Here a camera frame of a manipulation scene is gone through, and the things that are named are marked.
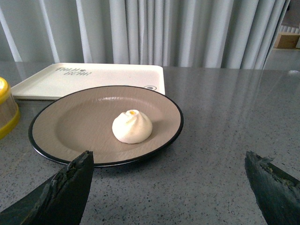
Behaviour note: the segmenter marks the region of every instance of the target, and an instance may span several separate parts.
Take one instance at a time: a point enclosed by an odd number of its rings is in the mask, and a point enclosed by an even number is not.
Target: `plate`
[[[113,134],[113,120],[137,109],[153,124],[145,141],[126,144]],[[104,86],[62,97],[43,109],[32,121],[29,139],[49,160],[67,164],[82,152],[93,151],[94,166],[114,166],[141,160],[170,145],[180,134],[183,115],[170,98],[132,86]]]

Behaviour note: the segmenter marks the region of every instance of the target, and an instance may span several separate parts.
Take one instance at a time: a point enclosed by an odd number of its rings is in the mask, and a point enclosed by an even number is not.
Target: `yellow container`
[[[0,77],[0,139],[14,129],[19,119],[19,107],[11,94],[10,86]]]

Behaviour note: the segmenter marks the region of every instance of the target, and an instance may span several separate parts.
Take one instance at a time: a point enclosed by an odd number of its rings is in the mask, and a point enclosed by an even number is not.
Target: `cardboard box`
[[[288,33],[288,32],[279,32],[277,39],[275,41],[275,48],[296,48],[300,34]]]

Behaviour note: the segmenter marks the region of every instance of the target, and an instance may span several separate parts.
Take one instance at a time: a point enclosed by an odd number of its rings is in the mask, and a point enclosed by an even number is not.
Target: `white curtain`
[[[289,0],[0,0],[0,60],[263,68]]]

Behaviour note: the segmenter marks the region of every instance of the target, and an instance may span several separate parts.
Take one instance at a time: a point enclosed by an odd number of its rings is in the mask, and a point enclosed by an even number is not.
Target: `black plate rim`
[[[137,161],[141,161],[143,159],[146,159],[146,158],[149,158],[151,156],[153,156],[155,153],[157,153],[158,151],[160,151],[161,149],[171,145],[177,138],[178,136],[180,135],[181,131],[182,131],[182,128],[183,128],[183,124],[184,124],[184,119],[183,119],[183,113],[182,113],[182,110],[180,109],[180,107],[172,100],[170,99],[168,96],[166,95],[163,95],[157,91],[154,91],[154,90],[150,90],[150,89],[145,89],[145,88],[142,88],[142,87],[136,87],[136,86],[124,86],[124,85],[109,85],[109,86],[100,86],[100,87],[93,87],[93,88],[88,88],[88,89],[83,89],[83,90],[80,90],[80,91],[76,91],[76,92],[73,92],[71,94],[68,94],[66,96],[63,96],[55,101],[53,101],[52,103],[50,103],[49,105],[47,105],[44,109],[42,109],[35,117],[34,119],[32,120],[32,122],[30,123],[30,126],[29,126],[29,129],[28,129],[28,137],[29,137],[29,141],[31,143],[31,145],[33,146],[34,150],[40,154],[41,156],[53,161],[53,162],[56,162],[56,163],[59,163],[59,164],[63,164],[63,165],[66,165],[66,164],[69,164],[70,161],[67,161],[67,160],[64,160],[64,159],[60,159],[60,158],[57,158],[55,156],[52,156],[50,155],[49,153],[45,152],[43,149],[41,149],[39,147],[39,145],[35,142],[34,138],[33,138],[33,126],[34,126],[34,123],[35,121],[37,120],[37,118],[39,117],[39,115],[44,111],[46,110],[48,107],[50,107],[52,104],[55,104],[55,102],[63,99],[63,98],[66,98],[70,95],[73,95],[75,93],[78,93],[78,92],[81,92],[81,91],[86,91],[86,90],[90,90],[90,89],[98,89],[98,88],[107,88],[107,87],[129,87],[129,88],[140,88],[140,89],[143,89],[143,90],[146,90],[146,91],[153,91],[159,95],[162,95],[163,97],[167,98],[168,100],[170,100],[178,109],[179,113],[180,113],[180,125],[178,127],[178,130],[176,131],[176,133],[174,134],[174,136],[169,140],[167,141],[165,144],[163,144],[162,146],[160,146],[159,148],[157,149],[154,149],[152,150],[151,152],[148,152],[144,155],[141,155],[141,156],[138,156],[138,157],[135,157],[135,158],[131,158],[131,159],[127,159],[127,160],[122,160],[122,161],[118,161],[118,162],[112,162],[112,163],[94,163],[94,167],[95,168],[100,168],[100,167],[112,167],[112,166],[118,166],[118,165],[124,165],[124,164],[128,164],[128,163],[133,163],[133,162],[137,162]]]

